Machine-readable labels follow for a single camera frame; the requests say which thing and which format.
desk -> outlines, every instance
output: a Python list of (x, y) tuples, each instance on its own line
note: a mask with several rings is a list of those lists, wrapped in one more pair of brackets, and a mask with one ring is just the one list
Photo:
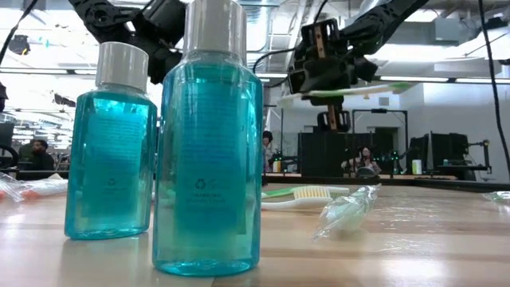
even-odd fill
[(319, 210), (264, 211), (259, 268), (216, 279), (155, 271), (150, 234), (71, 242), (62, 232), (64, 204), (62, 197), (19, 207), (0, 203), (0, 286), (493, 287), (510, 281), (510, 207), (478, 194), (383, 187), (364, 231), (336, 242), (310, 241)]

recycling symbol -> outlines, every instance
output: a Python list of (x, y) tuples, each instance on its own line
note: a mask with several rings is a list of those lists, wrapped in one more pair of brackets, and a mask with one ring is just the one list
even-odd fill
[(204, 179), (197, 179), (197, 182), (194, 183), (194, 187), (196, 189), (202, 190), (206, 188), (206, 181)]

bottle label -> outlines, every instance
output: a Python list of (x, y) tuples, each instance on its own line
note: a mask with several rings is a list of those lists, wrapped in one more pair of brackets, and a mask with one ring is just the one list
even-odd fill
[(145, 123), (144, 116), (135, 113), (90, 116), (84, 147), (86, 217), (135, 212)]
[(222, 83), (188, 84), (183, 95), (174, 118), (175, 234), (184, 245), (224, 246), (246, 232), (248, 99)]

small bottle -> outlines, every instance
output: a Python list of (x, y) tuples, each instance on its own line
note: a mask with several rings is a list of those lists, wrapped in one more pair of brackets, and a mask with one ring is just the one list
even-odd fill
[(257, 265), (263, 87), (246, 63), (246, 13), (195, 0), (184, 57), (163, 83), (152, 261), (185, 276)]
[(65, 235), (106, 239), (149, 227), (157, 112), (147, 98), (148, 55), (100, 46), (97, 89), (78, 97)]

plastic bottle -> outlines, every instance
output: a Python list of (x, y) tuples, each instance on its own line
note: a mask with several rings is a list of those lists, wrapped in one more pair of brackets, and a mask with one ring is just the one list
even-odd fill
[(261, 81), (245, 67), (246, 13), (230, 0), (186, 11), (184, 58), (164, 81), (153, 264), (221, 276), (260, 257)]
[(148, 55), (100, 46), (97, 89), (78, 97), (65, 234), (106, 239), (149, 227), (157, 112), (147, 98)]

